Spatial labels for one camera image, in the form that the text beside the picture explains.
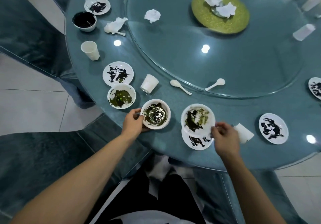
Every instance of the green food residue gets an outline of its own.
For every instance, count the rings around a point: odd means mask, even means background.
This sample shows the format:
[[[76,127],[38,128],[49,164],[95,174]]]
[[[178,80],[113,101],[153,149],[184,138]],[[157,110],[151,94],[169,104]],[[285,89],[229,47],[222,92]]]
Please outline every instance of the green food residue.
[[[162,104],[151,104],[144,110],[145,121],[152,125],[160,126],[167,119],[167,112],[162,108]]]
[[[113,106],[122,107],[124,104],[130,104],[132,102],[132,98],[126,90],[116,90],[113,95],[115,95],[115,97],[109,99],[109,103]]]
[[[185,120],[185,124],[191,129],[193,132],[195,132],[196,129],[203,129],[202,125],[206,124],[208,120],[207,114],[209,114],[209,111],[204,110],[203,108],[190,110],[187,112],[187,118]]]

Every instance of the person's left hand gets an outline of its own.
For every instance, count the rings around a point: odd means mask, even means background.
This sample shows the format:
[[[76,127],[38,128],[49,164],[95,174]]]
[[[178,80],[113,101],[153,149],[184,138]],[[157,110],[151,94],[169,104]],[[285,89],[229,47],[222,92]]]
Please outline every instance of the person's left hand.
[[[140,108],[132,109],[126,115],[125,120],[123,122],[123,130],[121,134],[132,141],[134,141],[141,132],[146,132],[149,130],[142,123],[142,121],[144,120],[144,116],[136,114],[140,111]]]

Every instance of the yellow-green platter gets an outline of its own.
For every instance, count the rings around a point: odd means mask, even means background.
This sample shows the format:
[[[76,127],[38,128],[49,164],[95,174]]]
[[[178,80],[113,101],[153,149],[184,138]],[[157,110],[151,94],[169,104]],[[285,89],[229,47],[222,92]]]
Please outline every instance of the yellow-green platter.
[[[244,30],[250,21],[250,12],[240,0],[223,0],[224,5],[231,2],[236,6],[235,15],[220,18],[214,15],[205,0],[192,0],[192,12],[205,27],[222,34],[235,34]]]

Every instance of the bowl with green residue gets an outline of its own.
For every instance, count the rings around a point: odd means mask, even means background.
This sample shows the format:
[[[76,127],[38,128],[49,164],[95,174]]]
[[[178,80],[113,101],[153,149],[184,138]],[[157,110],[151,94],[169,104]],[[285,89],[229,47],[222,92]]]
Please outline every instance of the bowl with green residue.
[[[203,137],[215,126],[215,116],[210,108],[203,104],[192,104],[186,107],[181,116],[184,131],[195,138]]]
[[[129,84],[117,84],[110,88],[107,99],[109,104],[116,109],[126,109],[134,104],[136,91]]]
[[[147,101],[142,106],[141,115],[145,117],[143,124],[149,129],[165,128],[171,120],[170,107],[159,99]]]

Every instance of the hand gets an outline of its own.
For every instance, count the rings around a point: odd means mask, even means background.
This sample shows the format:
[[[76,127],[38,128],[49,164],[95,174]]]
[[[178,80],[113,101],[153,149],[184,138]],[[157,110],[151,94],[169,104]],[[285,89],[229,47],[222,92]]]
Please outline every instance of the hand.
[[[240,140],[239,133],[226,122],[217,122],[211,128],[215,141],[215,150],[222,158],[239,157]]]
[[[148,128],[143,125],[144,120],[143,115],[138,115],[136,113],[140,112],[140,108],[132,109],[125,117],[123,122],[123,130],[121,135],[125,136],[127,139],[134,141],[141,132],[148,131]]]

